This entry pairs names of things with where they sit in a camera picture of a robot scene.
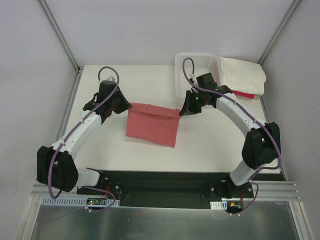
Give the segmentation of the salmon pink t shirt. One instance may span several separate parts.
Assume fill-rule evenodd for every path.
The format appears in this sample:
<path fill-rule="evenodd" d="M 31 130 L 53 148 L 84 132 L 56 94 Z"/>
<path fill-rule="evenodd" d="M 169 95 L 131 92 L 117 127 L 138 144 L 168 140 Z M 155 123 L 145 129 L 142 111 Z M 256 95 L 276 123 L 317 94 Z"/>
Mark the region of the salmon pink t shirt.
<path fill-rule="evenodd" d="M 132 103 L 128 110 L 127 137 L 174 148 L 180 122 L 180 110 L 151 104 Z"/>

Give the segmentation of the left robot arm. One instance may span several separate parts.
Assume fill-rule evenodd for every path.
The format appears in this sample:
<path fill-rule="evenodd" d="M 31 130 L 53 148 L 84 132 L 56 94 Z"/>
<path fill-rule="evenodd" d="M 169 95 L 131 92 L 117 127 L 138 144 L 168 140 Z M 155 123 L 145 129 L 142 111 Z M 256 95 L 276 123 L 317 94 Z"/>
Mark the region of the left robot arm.
<path fill-rule="evenodd" d="M 103 80 L 72 129 L 51 146 L 41 146 L 37 151 L 37 181 L 63 192 L 88 186 L 94 194 L 102 194 L 106 183 L 100 179 L 100 172 L 91 168 L 78 169 L 75 159 L 90 135 L 112 113 L 121 114 L 131 107 L 116 82 Z"/>

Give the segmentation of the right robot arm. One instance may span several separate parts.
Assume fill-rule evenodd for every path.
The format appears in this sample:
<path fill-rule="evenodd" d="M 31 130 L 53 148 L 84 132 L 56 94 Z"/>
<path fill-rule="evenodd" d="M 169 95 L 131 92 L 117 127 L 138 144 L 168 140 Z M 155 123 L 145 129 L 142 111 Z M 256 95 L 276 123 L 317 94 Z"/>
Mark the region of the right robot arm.
<path fill-rule="evenodd" d="M 262 123 L 240 104 L 237 96 L 226 85 L 219 86 L 211 73 L 189 79 L 192 88 L 186 91 L 179 115 L 196 115 L 204 106 L 212 106 L 225 114 L 245 137 L 241 161 L 215 187 L 217 195 L 234 198 L 242 193 L 247 183 L 262 169 L 281 155 L 280 128 L 274 123 Z"/>

